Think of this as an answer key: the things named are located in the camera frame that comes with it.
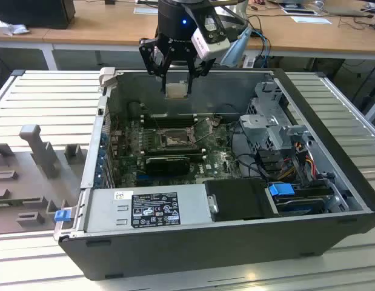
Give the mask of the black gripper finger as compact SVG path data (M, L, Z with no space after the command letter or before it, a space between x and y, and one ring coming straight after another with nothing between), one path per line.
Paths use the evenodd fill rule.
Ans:
M197 67L194 64L194 57L187 57L187 66L188 66L188 78L187 78L187 93L191 94L193 80L200 76L207 76L212 66L215 63L216 58L209 61L202 61Z
M139 52L149 75L161 78L161 91L166 88L167 72L173 60L172 45L166 36L153 39L142 38L139 41Z

